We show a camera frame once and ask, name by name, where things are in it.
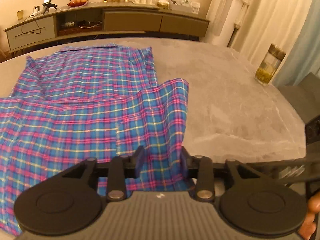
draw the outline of white curtain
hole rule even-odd
[[[257,67],[271,43],[282,48],[288,55],[305,22],[311,2],[312,0],[260,0],[253,19],[248,23],[250,26],[242,26],[243,29],[249,29],[247,35],[241,35],[240,28],[231,47],[241,44],[237,50]]]
[[[297,85],[310,72],[320,78],[320,0],[312,0],[306,21],[272,84]]]

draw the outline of finger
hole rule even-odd
[[[313,213],[320,212],[320,192],[318,192],[309,199],[308,208]]]
[[[299,234],[303,237],[303,239],[309,240],[315,231],[316,224],[312,223],[311,225],[301,227],[301,229],[299,230]]]
[[[312,222],[315,220],[316,215],[313,213],[307,213],[306,218],[303,221],[303,224],[301,227],[303,226],[310,226],[312,224]]]

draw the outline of marble tabletop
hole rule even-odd
[[[110,42],[153,49],[159,83],[173,78],[189,82],[183,145],[191,155],[214,162],[227,158],[264,162],[302,158],[304,123],[272,85],[254,79],[256,68],[233,49],[207,43],[158,38],[118,38],[76,42],[87,46]],[[9,96],[27,55],[49,55],[63,45],[25,54],[0,64],[0,97]]]

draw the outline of cabinet drawer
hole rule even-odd
[[[162,15],[149,12],[105,12],[104,31],[146,31],[160,30]]]
[[[209,23],[206,21],[181,16],[164,15],[162,17],[160,32],[204,37],[208,25]]]
[[[37,41],[54,38],[53,16],[25,23],[7,31],[10,49],[16,49]]]

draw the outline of small box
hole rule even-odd
[[[169,7],[170,7],[170,9],[175,10],[175,11],[192,13],[192,7],[174,4],[171,0],[169,0]]]
[[[199,2],[192,2],[191,3],[192,13],[198,14],[200,9],[200,3]]]

